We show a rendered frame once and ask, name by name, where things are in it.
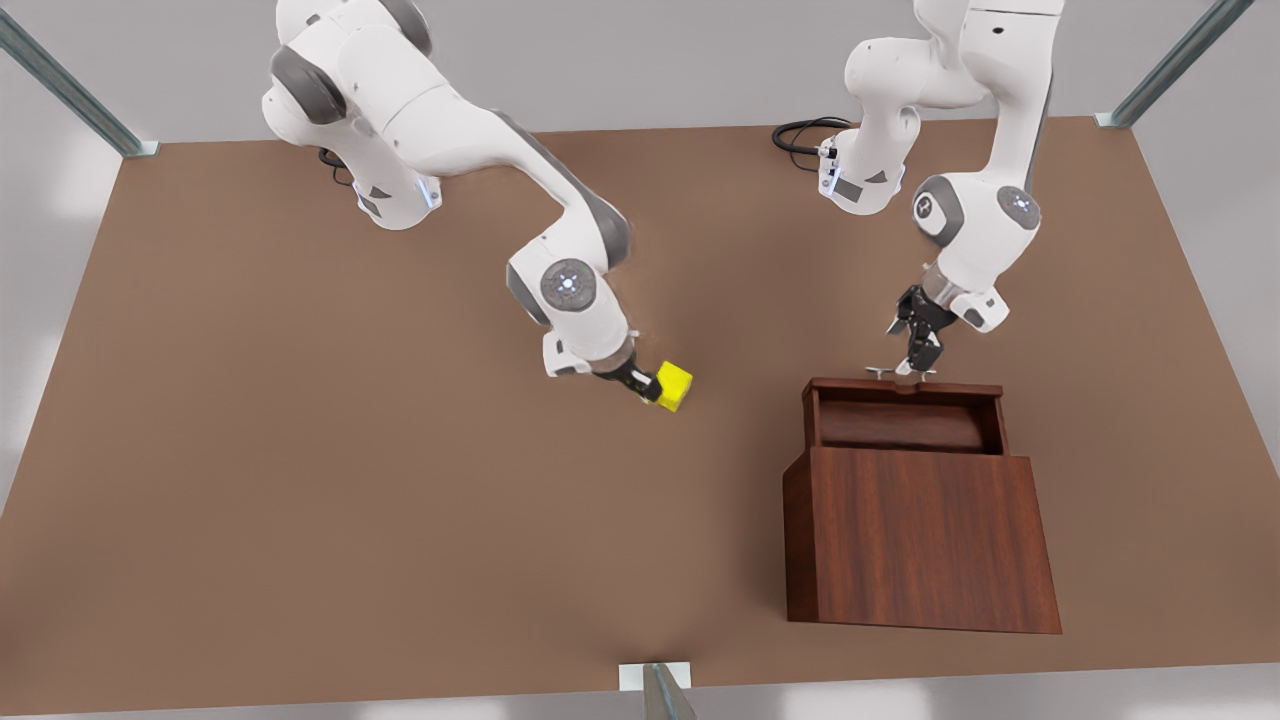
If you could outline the yellow square block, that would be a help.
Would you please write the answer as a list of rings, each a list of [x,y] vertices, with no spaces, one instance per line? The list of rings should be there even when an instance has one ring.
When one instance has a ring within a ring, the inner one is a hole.
[[[660,395],[655,402],[671,413],[677,413],[690,391],[692,375],[673,363],[663,361],[655,378],[660,384]]]

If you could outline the brown wooden drawer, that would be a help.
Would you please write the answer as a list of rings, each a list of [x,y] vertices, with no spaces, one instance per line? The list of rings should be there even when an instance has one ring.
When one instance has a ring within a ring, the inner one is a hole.
[[[1010,455],[1000,386],[819,378],[803,392],[806,447]]]

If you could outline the brown wooden cabinet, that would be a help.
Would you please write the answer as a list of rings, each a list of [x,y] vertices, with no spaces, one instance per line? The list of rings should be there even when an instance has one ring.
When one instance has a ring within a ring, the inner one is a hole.
[[[1061,633],[1028,457],[810,447],[782,486],[790,621]]]

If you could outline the silver frame post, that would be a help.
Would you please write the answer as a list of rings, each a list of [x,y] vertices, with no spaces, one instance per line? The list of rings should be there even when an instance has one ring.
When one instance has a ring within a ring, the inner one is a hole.
[[[643,692],[645,720],[698,720],[685,694],[692,687],[690,662],[621,664],[620,691]]]
[[[1215,0],[1114,110],[1093,115],[1096,126],[1132,128],[1253,4]]]
[[[140,140],[1,8],[0,49],[122,158],[146,158],[157,154],[160,142]]]

